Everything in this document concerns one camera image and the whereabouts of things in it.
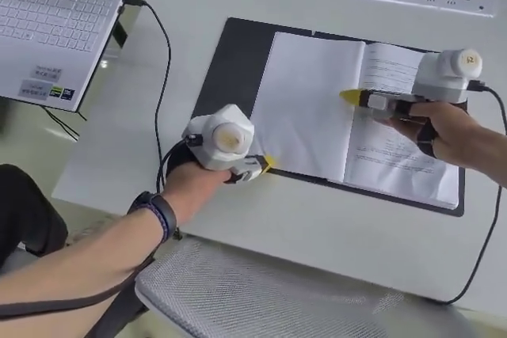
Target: white page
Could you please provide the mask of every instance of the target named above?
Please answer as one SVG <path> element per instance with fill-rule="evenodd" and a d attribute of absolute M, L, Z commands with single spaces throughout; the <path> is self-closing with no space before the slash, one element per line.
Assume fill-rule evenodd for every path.
<path fill-rule="evenodd" d="M 364 54 L 360 87 L 409 93 L 423 54 L 372 44 Z M 423 154 L 409 139 L 357 112 L 345 182 L 385 194 L 456 208 L 459 170 Z"/>
<path fill-rule="evenodd" d="M 252 154 L 276 168 L 342 181 L 353 108 L 339 96 L 357 88 L 365 43 L 277 33 L 251 120 Z"/>

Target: laptop keyboard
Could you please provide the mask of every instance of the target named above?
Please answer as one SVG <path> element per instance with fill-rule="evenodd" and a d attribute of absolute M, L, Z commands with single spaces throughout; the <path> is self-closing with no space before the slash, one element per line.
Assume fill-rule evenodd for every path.
<path fill-rule="evenodd" d="M 92 51 L 112 0 L 0 0 L 0 35 Z"/>

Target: knee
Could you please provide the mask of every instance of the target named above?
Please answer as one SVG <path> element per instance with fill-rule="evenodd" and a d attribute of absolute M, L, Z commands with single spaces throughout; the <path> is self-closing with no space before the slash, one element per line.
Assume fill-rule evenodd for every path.
<path fill-rule="evenodd" d="M 22 169 L 12 164 L 1 164 L 0 165 L 0 178 L 3 180 L 26 180 L 29 177 Z"/>

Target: black pants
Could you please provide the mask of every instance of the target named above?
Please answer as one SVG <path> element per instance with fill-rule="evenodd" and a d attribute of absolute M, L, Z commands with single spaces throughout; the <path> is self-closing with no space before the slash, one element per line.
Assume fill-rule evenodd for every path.
<path fill-rule="evenodd" d="M 65 246 L 67 226 L 32 178 L 13 165 L 0 165 L 0 267 L 22 241 L 36 256 Z M 113 338 L 145 310 L 134 284 L 121 291 L 86 338 Z"/>

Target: black folder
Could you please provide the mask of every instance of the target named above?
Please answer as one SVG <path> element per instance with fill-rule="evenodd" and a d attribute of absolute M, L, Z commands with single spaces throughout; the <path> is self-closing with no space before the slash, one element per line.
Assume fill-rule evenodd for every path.
<path fill-rule="evenodd" d="M 208 69 L 208 74 L 206 75 L 206 79 L 204 80 L 203 87 L 197 99 L 193 116 L 210 115 L 227 104 L 236 104 L 246 116 L 251 117 L 257 98 L 257 91 L 259 90 L 269 52 L 273 44 L 273 38 L 277 32 L 313 36 L 328 40 L 364 41 L 366 44 L 376 42 L 322 32 L 312 34 L 312 31 L 306 29 L 230 17 L 227 19 L 215 55 L 213 56 L 212 64 Z M 425 52 L 424 50 L 412 47 L 405 48 Z M 321 186 L 328 186 L 365 196 L 376 197 L 378 199 L 385 199 L 428 211 L 435 211 L 445 215 L 461 217 L 464 214 L 464 169 L 459 170 L 459 204 L 454 210 L 352 188 L 344 184 L 335 184 L 319 177 L 304 176 L 302 174 L 290 173 L 279 169 L 272 169 L 271 173 Z"/>

